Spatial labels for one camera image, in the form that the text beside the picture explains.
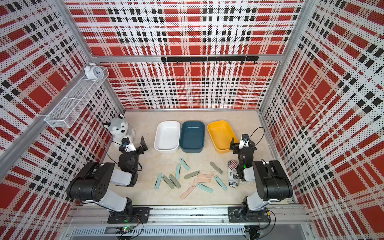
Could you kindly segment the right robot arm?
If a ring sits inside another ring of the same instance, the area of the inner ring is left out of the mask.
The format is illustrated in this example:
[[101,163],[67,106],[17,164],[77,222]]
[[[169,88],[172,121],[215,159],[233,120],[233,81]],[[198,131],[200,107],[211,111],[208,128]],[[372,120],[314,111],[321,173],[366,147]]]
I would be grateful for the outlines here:
[[240,182],[255,182],[257,189],[242,202],[243,219],[254,222],[267,214],[267,205],[270,203],[292,197],[292,184],[279,161],[254,161],[257,148],[249,135],[243,134],[239,143],[232,139],[230,150],[238,156],[237,161],[228,162],[230,187],[235,188]]

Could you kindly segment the pink knife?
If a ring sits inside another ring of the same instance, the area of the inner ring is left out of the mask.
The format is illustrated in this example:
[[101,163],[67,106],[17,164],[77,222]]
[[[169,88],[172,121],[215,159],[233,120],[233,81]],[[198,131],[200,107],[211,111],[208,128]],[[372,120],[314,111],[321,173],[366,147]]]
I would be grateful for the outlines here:
[[197,175],[197,178],[199,179],[210,179],[213,178],[215,175],[214,174],[199,174]]
[[190,194],[191,192],[196,188],[196,185],[191,185],[181,196],[180,196],[180,199],[181,200],[184,200],[186,199]]
[[194,179],[193,182],[196,184],[198,184],[198,183],[210,183],[211,179]]

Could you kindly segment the olive knife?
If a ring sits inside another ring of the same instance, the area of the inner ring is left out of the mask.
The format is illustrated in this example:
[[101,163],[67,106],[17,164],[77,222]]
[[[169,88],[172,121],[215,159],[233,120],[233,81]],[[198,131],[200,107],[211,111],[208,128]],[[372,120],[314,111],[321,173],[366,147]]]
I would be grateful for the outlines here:
[[214,162],[210,162],[210,166],[215,169],[220,175],[224,173],[222,169],[220,169]]
[[189,173],[189,174],[187,174],[187,175],[184,176],[184,179],[187,180],[187,179],[190,179],[190,178],[192,178],[192,177],[196,177],[196,176],[198,176],[200,173],[201,173],[201,171],[195,171],[195,172]]

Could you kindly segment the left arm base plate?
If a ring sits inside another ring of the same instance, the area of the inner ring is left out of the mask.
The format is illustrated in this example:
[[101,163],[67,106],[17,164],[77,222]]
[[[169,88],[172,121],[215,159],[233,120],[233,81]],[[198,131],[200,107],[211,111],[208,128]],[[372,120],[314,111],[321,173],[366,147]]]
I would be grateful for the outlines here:
[[125,212],[109,212],[108,224],[137,224],[138,222],[146,224],[149,219],[151,208],[133,207],[132,211],[127,214]]

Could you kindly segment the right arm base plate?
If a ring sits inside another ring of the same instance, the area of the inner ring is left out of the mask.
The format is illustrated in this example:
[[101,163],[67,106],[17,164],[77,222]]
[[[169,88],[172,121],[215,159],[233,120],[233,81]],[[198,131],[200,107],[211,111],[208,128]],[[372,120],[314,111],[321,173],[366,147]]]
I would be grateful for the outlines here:
[[270,215],[267,210],[249,211],[242,207],[228,207],[228,218],[230,223],[269,223]]

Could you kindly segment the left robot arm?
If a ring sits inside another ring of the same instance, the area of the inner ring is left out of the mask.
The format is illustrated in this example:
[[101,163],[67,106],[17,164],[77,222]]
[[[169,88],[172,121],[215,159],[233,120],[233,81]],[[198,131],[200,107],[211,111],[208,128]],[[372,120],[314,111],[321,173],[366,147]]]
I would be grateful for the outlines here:
[[123,138],[119,146],[121,155],[118,163],[87,163],[67,187],[67,197],[82,204],[97,204],[129,219],[136,217],[138,214],[135,213],[132,200],[117,194],[110,188],[110,184],[134,187],[143,169],[139,155],[147,150],[144,137],[141,137],[137,148],[128,137]]

